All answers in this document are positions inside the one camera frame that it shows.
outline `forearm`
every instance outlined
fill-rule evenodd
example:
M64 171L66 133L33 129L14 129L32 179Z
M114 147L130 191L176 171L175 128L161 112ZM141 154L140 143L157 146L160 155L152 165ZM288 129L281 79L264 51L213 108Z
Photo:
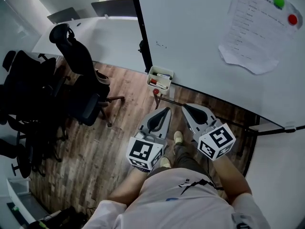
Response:
M128 177L108 196L108 200L129 206L139 196L148 173L134 168Z
M230 203L243 193L252 194L246 179L226 155L213 161L213 165Z

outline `beige shoe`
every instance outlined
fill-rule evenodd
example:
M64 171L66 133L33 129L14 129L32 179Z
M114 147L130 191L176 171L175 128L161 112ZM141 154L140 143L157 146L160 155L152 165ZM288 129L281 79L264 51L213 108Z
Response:
M172 168L170 160L167 157L163 157L160 161L160 167Z
M175 134L173 135L173 139L175 141L175 144L177 143L183 143L183 135L180 131L176 131Z

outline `white paper sheet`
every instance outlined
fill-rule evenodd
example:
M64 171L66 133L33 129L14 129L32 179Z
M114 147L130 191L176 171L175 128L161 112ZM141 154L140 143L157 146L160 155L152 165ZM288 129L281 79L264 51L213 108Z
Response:
M290 14L298 18L294 26L288 22ZM218 48L227 63L262 74L277 66L279 56L302 24L302 15L287 0L282 9L273 0L231 0Z

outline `black and white pattern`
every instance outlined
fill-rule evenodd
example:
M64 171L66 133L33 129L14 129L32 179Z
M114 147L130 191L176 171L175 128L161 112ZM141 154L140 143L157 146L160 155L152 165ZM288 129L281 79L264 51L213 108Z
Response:
M227 130L224 127L221 127L211 132L210 137L213 139L213 141L216 143L218 147L222 147L233 140L231 135L227 132Z
M200 142L200 146L199 149L201 151L203 151L207 156L209 156L210 158L213 158L214 154L215 154L215 150L212 149L210 146L208 146L205 142L201 141Z
M137 160L133 160L133 159L131 159L131 158L130 158L129 160L130 160L130 162L131 162L133 165L135 165L135 166L138 166L138 167L141 167L141 168L148 169L148 166L147 166L146 163L143 163L143 162L137 161Z
M158 162L158 160L162 157L162 149L160 152L156 155L156 157L152 160L151 165L152 167Z
M232 147L232 145L233 144L231 144L228 147L225 147L222 150L220 150L216 158L219 158L220 156L225 155L227 152L229 152L231 147Z
M153 144L136 140L130 152L130 156L147 161L152 148Z

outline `white desk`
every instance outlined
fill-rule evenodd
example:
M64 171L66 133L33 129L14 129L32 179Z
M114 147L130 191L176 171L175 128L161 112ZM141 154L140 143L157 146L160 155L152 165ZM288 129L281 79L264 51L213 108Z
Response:
M305 0L289 0L305 18ZM218 52L230 0L140 0L152 63L173 82L223 99L282 126L305 125L305 26L278 67L253 75Z
M145 72L143 57L138 51L142 35L136 19L97 17L65 23L70 25L76 40L87 47L93 61ZM56 45L49 40L54 26L46 30L32 52L62 55Z

